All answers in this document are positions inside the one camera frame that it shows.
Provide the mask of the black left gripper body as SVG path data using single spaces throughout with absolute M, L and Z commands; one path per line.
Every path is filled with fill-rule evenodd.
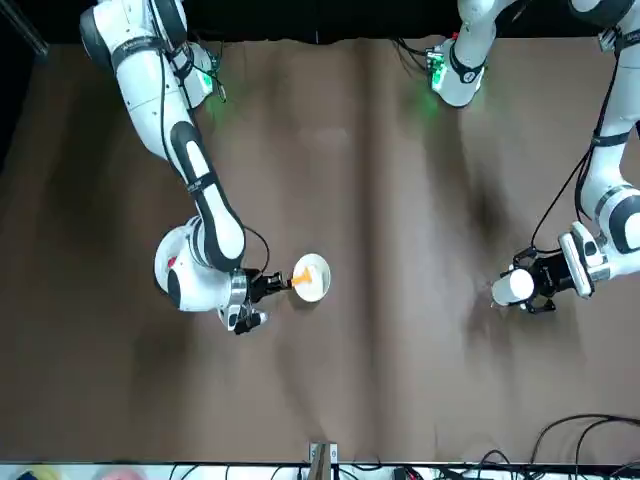
M 553 297 L 559 292 L 574 288 L 574 281 L 562 253 L 537 257 L 528 272 L 532 276 L 536 295 Z

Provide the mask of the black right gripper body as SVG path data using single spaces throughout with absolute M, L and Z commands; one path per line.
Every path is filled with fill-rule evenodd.
M 260 269 L 245 269 L 247 277 L 247 298 L 252 303 L 258 303 L 267 295 L 268 281 Z

